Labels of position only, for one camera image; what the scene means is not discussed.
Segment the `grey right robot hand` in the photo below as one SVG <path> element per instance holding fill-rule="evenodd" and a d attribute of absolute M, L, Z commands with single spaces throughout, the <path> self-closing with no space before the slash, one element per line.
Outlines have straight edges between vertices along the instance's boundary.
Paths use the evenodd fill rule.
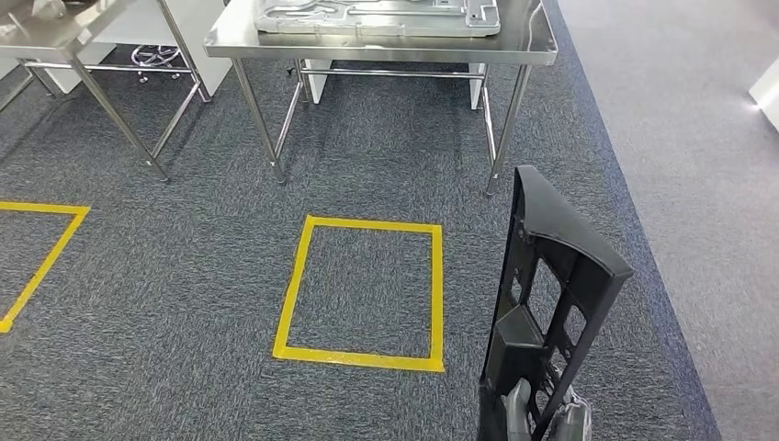
<path fill-rule="evenodd" d="M 519 379 L 508 395 L 501 397 L 506 416 L 508 440 L 530 440 L 528 403 L 531 384 Z M 549 440 L 591 440 L 592 411 L 588 402 L 569 386 L 563 397 L 563 406 L 552 418 Z"/>

